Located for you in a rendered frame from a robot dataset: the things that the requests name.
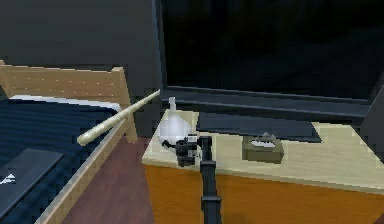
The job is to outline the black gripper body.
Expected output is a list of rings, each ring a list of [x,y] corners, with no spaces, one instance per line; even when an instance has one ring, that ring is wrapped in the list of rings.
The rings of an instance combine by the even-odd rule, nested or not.
[[[197,155],[197,143],[189,142],[188,139],[176,142],[176,156],[180,167],[192,166],[195,164]]]

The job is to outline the white round flask vase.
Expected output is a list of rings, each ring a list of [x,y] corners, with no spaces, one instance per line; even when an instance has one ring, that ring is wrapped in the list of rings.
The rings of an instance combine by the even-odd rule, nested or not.
[[[176,110],[176,98],[169,98],[168,117],[160,122],[158,139],[160,143],[167,141],[175,145],[177,141],[183,140],[192,133],[191,125],[182,119]]]

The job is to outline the pale wooden baseball bat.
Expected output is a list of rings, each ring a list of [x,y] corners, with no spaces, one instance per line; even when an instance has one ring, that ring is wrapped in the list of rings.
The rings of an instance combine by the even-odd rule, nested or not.
[[[86,131],[85,133],[83,133],[77,138],[78,144],[81,146],[85,146],[88,143],[92,142],[94,139],[96,139],[97,137],[99,137],[101,134],[105,133],[109,129],[111,129],[113,126],[115,126],[119,122],[123,121],[124,119],[127,119],[131,114],[133,114],[135,111],[143,107],[149,101],[159,96],[160,92],[161,90],[158,89],[157,91],[153,92],[147,97],[137,101],[136,103],[128,106],[126,109],[123,109],[122,111],[118,112],[116,115],[106,119],[100,124],[89,129],[88,131]]]

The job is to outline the dark grey flat slab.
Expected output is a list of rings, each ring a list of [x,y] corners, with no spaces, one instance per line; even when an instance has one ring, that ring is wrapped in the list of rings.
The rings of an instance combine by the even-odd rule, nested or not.
[[[196,130],[240,136],[262,136],[268,133],[281,140],[321,142],[314,126],[308,121],[200,112]]]

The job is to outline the olive tissue box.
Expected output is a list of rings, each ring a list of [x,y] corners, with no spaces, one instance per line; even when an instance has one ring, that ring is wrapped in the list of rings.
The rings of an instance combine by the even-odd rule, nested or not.
[[[243,160],[280,164],[283,157],[282,143],[273,134],[265,132],[261,136],[243,137]]]

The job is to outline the orange dresser with pale top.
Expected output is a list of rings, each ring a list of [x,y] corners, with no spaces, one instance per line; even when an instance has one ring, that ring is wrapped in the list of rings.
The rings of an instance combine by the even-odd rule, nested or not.
[[[238,135],[212,134],[223,224],[384,224],[384,163],[347,125],[286,141],[279,164],[246,161]],[[198,166],[151,139],[143,157],[155,224],[204,224]]]

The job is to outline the dark blue blanket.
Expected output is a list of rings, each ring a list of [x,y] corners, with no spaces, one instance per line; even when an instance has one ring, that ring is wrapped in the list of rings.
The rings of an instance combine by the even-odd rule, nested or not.
[[[76,138],[116,113],[105,106],[0,101],[0,167],[26,148],[64,155],[0,224],[34,224],[102,141],[83,147]]]

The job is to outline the light wooden bed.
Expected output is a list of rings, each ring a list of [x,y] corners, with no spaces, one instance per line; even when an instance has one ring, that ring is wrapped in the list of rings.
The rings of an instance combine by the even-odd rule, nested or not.
[[[118,112],[130,105],[124,70],[91,71],[7,65],[0,60],[0,86],[6,99],[34,100],[111,107]],[[102,141],[76,171],[34,224],[61,224],[89,182],[125,138],[137,139],[132,117],[99,136]]]

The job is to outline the black laptop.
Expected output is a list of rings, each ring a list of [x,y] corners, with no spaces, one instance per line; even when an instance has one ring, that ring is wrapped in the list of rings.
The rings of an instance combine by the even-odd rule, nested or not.
[[[0,167],[0,221],[63,157],[58,152],[26,148]]]

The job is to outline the dark window with grey frame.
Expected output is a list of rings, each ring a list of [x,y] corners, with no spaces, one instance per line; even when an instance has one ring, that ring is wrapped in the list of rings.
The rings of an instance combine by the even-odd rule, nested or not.
[[[359,122],[384,104],[384,0],[152,0],[186,110]]]

